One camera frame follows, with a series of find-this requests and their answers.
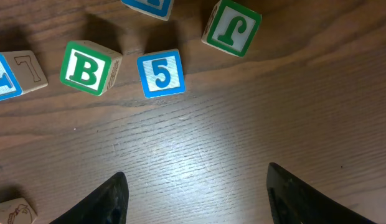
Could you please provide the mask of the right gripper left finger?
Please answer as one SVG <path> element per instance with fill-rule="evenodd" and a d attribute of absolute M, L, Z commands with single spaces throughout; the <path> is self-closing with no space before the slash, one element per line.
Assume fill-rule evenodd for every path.
<path fill-rule="evenodd" d="M 50 224 L 126 224 L 129 189 L 117 172 Z"/>

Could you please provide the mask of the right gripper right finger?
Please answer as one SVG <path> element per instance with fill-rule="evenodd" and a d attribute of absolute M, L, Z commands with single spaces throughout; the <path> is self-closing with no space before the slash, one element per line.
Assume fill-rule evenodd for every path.
<path fill-rule="evenodd" d="M 274 224 L 375 224 L 274 162 L 268 166 L 266 189 Z"/>

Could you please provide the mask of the red A block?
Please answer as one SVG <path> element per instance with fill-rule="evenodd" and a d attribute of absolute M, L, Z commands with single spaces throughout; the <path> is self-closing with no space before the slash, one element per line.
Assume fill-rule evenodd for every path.
<path fill-rule="evenodd" d="M 36 212 L 24 198 L 0 203 L 0 224 L 33 224 L 36 219 Z"/>

